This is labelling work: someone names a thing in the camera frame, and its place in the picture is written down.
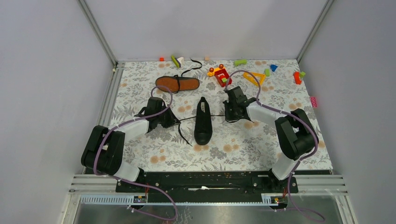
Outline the black sneaker with laces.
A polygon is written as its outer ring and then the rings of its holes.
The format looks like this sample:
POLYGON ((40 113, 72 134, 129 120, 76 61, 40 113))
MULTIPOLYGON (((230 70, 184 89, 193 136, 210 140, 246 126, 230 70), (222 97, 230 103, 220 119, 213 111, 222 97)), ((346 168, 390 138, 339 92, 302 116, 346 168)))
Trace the black sneaker with laces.
POLYGON ((212 128, 212 117, 214 115, 210 112, 209 103, 205 97, 201 97, 197 105, 196 116, 182 119, 181 121, 195 118, 194 127, 194 140, 200 145, 206 145, 212 138, 213 128, 212 128))

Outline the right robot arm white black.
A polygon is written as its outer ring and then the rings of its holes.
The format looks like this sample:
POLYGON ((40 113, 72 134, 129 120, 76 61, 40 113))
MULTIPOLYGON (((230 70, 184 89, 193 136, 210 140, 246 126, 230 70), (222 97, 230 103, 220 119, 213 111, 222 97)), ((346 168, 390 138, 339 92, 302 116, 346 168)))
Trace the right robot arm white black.
POLYGON ((269 189, 280 192, 286 187, 286 178, 298 167, 300 161, 316 152, 318 136, 302 109, 282 111, 264 104, 258 98, 247 98, 240 87, 225 90, 225 120, 257 120, 275 128, 281 156, 272 166, 268 179, 269 189))

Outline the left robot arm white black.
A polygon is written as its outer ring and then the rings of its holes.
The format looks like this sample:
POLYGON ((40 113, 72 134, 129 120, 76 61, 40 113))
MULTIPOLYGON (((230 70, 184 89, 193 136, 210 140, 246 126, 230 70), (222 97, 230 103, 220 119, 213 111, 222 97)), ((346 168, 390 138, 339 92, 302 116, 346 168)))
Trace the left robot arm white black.
POLYGON ((163 99, 150 97, 147 105, 131 120, 113 128, 95 126, 83 151, 81 164, 86 168, 96 168, 98 175, 127 180, 132 191, 141 191, 145 180, 140 175, 144 171, 123 161, 125 143, 151 132, 158 125, 169 128, 180 123, 163 99))

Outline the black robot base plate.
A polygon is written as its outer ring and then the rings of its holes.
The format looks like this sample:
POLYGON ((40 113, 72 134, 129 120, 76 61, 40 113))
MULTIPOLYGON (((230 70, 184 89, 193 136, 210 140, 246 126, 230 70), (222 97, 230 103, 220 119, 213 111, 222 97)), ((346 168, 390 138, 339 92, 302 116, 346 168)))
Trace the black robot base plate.
POLYGON ((247 203, 261 202, 262 195, 281 198, 287 192, 298 192, 292 178, 277 180, 269 171, 226 172, 143 172, 138 185, 121 181, 116 193, 142 193, 150 203, 167 203, 171 197, 176 203, 247 203))

